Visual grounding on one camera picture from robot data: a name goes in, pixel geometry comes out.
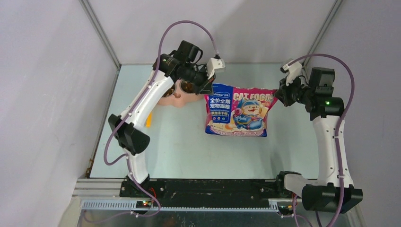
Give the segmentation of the pink double pet feeder base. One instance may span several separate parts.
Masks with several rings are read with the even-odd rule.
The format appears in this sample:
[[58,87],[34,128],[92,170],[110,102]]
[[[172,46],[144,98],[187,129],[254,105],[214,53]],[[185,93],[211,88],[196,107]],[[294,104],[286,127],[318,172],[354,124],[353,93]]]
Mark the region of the pink double pet feeder base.
[[174,106],[174,107],[184,107],[185,105],[200,101],[204,98],[204,95],[189,94],[183,91],[173,92],[171,95],[166,97],[161,97],[157,105],[160,106]]

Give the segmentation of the colourful cat food bag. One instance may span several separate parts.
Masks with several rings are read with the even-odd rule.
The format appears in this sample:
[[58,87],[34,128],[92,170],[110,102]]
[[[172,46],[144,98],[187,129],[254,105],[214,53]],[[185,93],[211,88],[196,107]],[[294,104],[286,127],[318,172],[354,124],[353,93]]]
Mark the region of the colourful cat food bag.
[[268,112],[276,104],[275,89],[213,84],[205,95],[205,132],[234,137],[267,137]]

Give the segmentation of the yellow plastic food scoop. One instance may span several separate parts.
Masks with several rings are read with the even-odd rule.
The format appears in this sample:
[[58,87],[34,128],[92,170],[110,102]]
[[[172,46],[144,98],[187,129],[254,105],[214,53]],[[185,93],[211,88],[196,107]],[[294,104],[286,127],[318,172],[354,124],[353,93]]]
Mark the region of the yellow plastic food scoop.
[[146,119],[146,124],[145,124],[145,126],[146,126],[147,128],[151,127],[151,125],[152,125],[152,119],[153,119],[153,113],[150,112],[149,115],[148,115],[148,117],[147,117],[147,119]]

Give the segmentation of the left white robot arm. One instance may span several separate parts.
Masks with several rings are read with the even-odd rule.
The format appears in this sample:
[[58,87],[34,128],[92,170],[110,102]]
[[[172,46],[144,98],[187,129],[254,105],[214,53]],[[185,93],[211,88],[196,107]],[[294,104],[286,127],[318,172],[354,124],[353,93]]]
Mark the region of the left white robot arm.
[[150,137],[143,131],[146,121],[159,101],[170,98],[178,105],[193,102],[201,95],[212,94],[216,73],[225,69],[225,62],[216,54],[206,64],[198,64],[203,51],[187,41],[177,50],[161,54],[152,66],[144,87],[130,105],[119,115],[112,114],[108,123],[111,138],[116,138],[128,162],[128,178],[133,181],[131,191],[138,197],[149,192],[149,173],[145,150]]

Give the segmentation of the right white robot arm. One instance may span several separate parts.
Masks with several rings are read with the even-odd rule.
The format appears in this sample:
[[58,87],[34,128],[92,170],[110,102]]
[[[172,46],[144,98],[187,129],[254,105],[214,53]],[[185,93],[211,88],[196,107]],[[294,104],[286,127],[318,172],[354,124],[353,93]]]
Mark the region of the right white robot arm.
[[317,138],[319,173],[316,180],[309,180],[297,172],[281,171],[275,192],[282,198],[300,196],[305,210],[344,214],[362,201],[363,191],[354,187],[346,161],[344,123],[338,124],[344,102],[332,95],[335,71],[313,68],[308,82],[302,82],[299,70],[281,71],[286,76],[274,96],[284,106],[305,106]]

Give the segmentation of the left steel bowl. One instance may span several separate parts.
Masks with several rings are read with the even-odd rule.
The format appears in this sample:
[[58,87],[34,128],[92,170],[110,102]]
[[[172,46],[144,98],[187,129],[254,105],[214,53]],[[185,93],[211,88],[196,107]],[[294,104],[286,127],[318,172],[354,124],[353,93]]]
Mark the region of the left steel bowl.
[[164,94],[163,94],[163,98],[166,98],[166,97],[170,97],[170,96],[172,96],[174,93],[175,93],[175,91],[176,91],[176,86],[175,85],[172,85]]

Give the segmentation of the aluminium corner post right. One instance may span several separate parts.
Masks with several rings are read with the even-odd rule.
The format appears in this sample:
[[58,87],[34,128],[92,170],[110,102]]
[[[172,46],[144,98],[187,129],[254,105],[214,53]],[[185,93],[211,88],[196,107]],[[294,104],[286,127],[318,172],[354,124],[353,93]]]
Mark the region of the aluminium corner post right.
[[316,53],[320,42],[323,40],[326,32],[328,31],[332,21],[334,20],[336,14],[338,13],[339,9],[341,8],[344,0],[335,0],[333,5],[331,6],[331,9],[329,10],[328,14],[326,15],[326,18],[324,19],[312,45],[310,46],[307,54],[313,54]]

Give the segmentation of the aluminium corner post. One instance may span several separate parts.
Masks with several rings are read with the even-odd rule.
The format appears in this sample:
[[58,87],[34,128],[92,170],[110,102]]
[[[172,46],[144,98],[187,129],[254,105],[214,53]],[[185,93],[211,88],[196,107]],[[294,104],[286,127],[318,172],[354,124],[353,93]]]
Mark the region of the aluminium corner post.
[[103,44],[106,52],[108,53],[109,57],[111,58],[114,66],[117,70],[121,69],[121,62],[119,61],[117,54],[89,0],[79,0],[84,12],[86,13],[92,27],[94,28],[96,34],[98,35],[101,43]]
[[336,14],[338,13],[339,9],[341,8],[344,0],[335,0],[333,5],[331,6],[331,9],[329,10],[328,14],[326,15],[326,18],[324,19],[312,45],[310,46],[307,54],[313,54],[316,53],[320,42],[323,40],[326,32],[328,31],[332,21],[334,20]]

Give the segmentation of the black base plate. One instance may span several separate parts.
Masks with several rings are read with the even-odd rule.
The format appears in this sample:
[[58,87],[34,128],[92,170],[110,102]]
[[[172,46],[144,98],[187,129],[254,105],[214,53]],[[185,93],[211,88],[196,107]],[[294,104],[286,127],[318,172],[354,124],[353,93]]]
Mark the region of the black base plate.
[[292,199],[280,180],[269,179],[162,179],[146,181],[141,191],[125,178],[120,197],[154,196],[163,208],[270,208],[274,199]]

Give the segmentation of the aluminium corner post left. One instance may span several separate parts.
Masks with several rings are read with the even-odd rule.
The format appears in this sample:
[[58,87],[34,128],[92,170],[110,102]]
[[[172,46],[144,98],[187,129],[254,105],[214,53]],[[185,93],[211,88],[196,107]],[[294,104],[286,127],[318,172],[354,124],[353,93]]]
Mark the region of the aluminium corner post left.
[[79,0],[84,12],[86,13],[92,27],[94,28],[96,34],[98,35],[101,43],[103,44],[106,52],[108,53],[109,57],[111,58],[114,66],[117,70],[121,69],[121,62],[119,61],[117,54],[89,0]]

